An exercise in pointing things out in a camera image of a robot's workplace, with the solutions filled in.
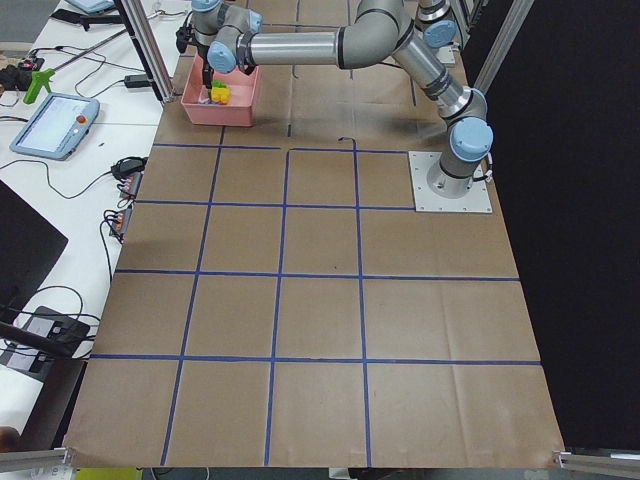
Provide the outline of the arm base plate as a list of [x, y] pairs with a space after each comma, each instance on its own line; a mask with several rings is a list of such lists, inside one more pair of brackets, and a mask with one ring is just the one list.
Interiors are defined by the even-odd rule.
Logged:
[[478, 166], [466, 179], [448, 176], [440, 152], [409, 151], [415, 210], [420, 213], [491, 214], [493, 208], [484, 172]]

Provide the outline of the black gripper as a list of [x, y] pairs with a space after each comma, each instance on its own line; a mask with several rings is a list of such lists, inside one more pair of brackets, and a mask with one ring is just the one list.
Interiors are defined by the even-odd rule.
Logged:
[[191, 19], [192, 12], [189, 12], [184, 19], [182, 26], [176, 31], [176, 48], [179, 53], [186, 52], [188, 46], [194, 46], [198, 56], [202, 61], [201, 77], [205, 88], [212, 87], [213, 68], [207, 60], [207, 53], [213, 42], [213, 34], [202, 32], [196, 27], [196, 23]]

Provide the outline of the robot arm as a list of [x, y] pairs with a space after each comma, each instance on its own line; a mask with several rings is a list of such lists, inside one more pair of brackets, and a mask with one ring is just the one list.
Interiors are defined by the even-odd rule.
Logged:
[[458, 32], [449, 0], [419, 0], [415, 23], [425, 43], [434, 50], [451, 44]]
[[176, 33], [176, 47], [197, 48], [214, 71], [250, 74], [261, 65], [334, 65], [368, 68], [393, 58], [438, 106], [448, 147], [439, 160], [446, 177], [470, 180], [488, 157], [493, 131], [487, 102], [458, 83], [440, 62], [428, 34], [418, 30], [401, 1], [362, 1], [352, 24], [334, 31], [265, 33], [259, 13], [225, 1], [194, 1]]

